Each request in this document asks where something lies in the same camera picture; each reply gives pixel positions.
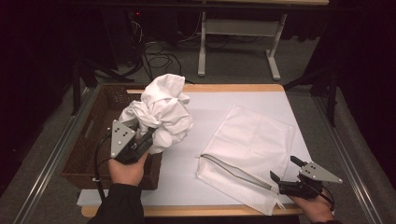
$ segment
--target brown basket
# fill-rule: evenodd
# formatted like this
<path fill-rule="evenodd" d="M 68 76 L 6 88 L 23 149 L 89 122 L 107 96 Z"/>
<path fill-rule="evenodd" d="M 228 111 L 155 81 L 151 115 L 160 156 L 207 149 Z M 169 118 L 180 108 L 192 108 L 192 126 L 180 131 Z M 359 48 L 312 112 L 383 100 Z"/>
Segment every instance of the brown basket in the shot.
<path fill-rule="evenodd" d="M 79 133 L 61 176 L 80 189 L 96 189 L 92 181 L 93 154 L 97 144 L 107 134 L 112 121 L 118 119 L 122 110 L 132 102 L 140 100 L 140 94 L 128 94 L 126 90 L 143 90 L 143 85 L 102 85 L 97 93 L 91 111 Z M 111 140 L 107 139 L 98 154 L 98 162 L 110 157 Z M 162 154 L 148 155 L 145 173 L 140 182 L 142 189 L 158 188 Z M 100 166 L 102 184 L 105 189 L 111 185 L 111 178 L 104 163 Z"/>

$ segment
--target white paper sheet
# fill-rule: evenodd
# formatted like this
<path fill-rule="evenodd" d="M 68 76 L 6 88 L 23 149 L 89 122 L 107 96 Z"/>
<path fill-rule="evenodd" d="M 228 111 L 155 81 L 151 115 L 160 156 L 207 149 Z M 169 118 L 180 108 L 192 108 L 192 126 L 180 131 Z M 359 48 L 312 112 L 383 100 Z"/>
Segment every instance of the white paper sheet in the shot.
<path fill-rule="evenodd" d="M 182 142 L 163 152 L 159 186 L 156 190 L 142 192 L 143 205 L 241 204 L 196 177 L 198 165 L 196 156 L 204 150 L 232 105 L 250 108 L 296 127 L 291 155 L 302 161 L 311 161 L 285 92 L 186 92 L 186 94 L 191 98 L 187 108 L 193 117 L 194 126 Z M 299 167 L 290 161 L 283 179 L 297 180 L 298 170 Z M 284 195 L 280 197 L 280 201 L 291 202 Z M 96 189 L 81 192 L 78 205 L 99 204 L 100 199 Z"/>

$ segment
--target wooden table edge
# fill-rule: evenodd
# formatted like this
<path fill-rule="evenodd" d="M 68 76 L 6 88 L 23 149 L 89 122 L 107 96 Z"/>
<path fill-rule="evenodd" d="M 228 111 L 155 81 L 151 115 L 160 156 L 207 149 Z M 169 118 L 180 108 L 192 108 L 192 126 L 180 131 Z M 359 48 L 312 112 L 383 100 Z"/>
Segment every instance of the wooden table edge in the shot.
<path fill-rule="evenodd" d="M 303 211 L 294 203 L 284 204 L 285 210 L 276 206 L 273 216 L 301 215 Z M 94 217 L 99 206 L 82 206 L 84 217 Z M 236 217 L 236 216 L 264 216 L 263 213 L 247 205 L 166 205 L 143 206 L 145 217 Z"/>
<path fill-rule="evenodd" d="M 128 93 L 142 93 L 144 90 L 127 90 Z M 285 91 L 279 84 L 186 84 L 183 92 L 223 91 Z"/>

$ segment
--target metal rail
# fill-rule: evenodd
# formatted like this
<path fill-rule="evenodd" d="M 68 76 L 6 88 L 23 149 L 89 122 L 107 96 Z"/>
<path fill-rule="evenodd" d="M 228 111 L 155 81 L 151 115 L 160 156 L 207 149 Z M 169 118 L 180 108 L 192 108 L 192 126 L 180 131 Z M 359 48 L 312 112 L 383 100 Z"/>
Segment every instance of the metal rail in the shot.
<path fill-rule="evenodd" d="M 89 99 L 93 96 L 93 93 L 94 91 L 88 91 L 88 88 L 85 89 L 85 91 L 83 92 L 84 102 L 82 107 L 87 104 Z M 76 121 L 78 120 L 78 116 L 81 114 L 81 111 L 82 109 L 80 109 L 75 116 L 72 116 L 64 127 L 64 130 L 58 142 L 56 143 L 54 149 L 49 155 L 46 164 L 44 165 L 40 175 L 35 181 L 35 184 L 33 185 L 29 195 L 27 196 L 20 212 L 14 219 L 14 224 L 28 223 L 29 218 L 35 211 L 35 207 L 37 206 L 46 186 L 50 182 L 50 178 L 52 177 L 56 166 L 58 165 L 62 155 L 66 151 L 64 144 L 68 140 L 68 135 L 73 131 Z"/>
<path fill-rule="evenodd" d="M 377 209 L 375 208 L 375 205 L 373 204 L 372 201 L 372 196 L 370 195 L 370 192 L 364 185 L 363 181 L 361 180 L 361 177 L 358 174 L 358 171 L 356 170 L 352 160 L 350 159 L 347 149 L 343 145 L 343 142 L 341 141 L 341 138 L 337 132 L 337 130 L 330 124 L 330 122 L 327 119 L 326 116 L 326 108 L 324 103 L 320 100 L 319 97 L 313 97 L 312 98 L 314 101 L 314 104 L 317 106 L 318 110 L 321 112 L 320 115 L 322 116 L 324 122 L 326 123 L 331 135 L 332 139 L 334 140 L 334 143 L 337 146 L 337 154 L 339 158 L 341 159 L 341 163 L 343 164 L 344 170 L 346 171 L 346 175 L 351 183 L 351 186 L 353 190 L 355 191 L 356 197 L 361 204 L 361 208 L 364 212 L 364 215 L 366 215 L 367 220 L 371 224 L 382 224 L 382 220 L 380 215 L 377 212 Z"/>

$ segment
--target white towel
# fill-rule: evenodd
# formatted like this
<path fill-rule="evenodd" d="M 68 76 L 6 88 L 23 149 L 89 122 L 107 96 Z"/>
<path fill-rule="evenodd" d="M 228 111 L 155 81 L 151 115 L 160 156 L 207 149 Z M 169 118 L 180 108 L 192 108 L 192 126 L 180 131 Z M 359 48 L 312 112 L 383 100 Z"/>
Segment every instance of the white towel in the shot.
<path fill-rule="evenodd" d="M 294 128 L 288 124 L 234 105 L 202 152 L 197 176 L 239 202 L 272 215 L 277 203 L 283 205 L 270 171 L 285 174 L 293 136 Z"/>
<path fill-rule="evenodd" d="M 191 114 L 184 106 L 190 101 L 190 97 L 182 93 L 184 80 L 172 74 L 155 78 L 142 93 L 141 101 L 131 102 L 120 115 L 120 122 L 139 120 L 138 136 L 145 134 L 148 127 L 157 128 L 150 154 L 182 141 L 192 128 Z"/>

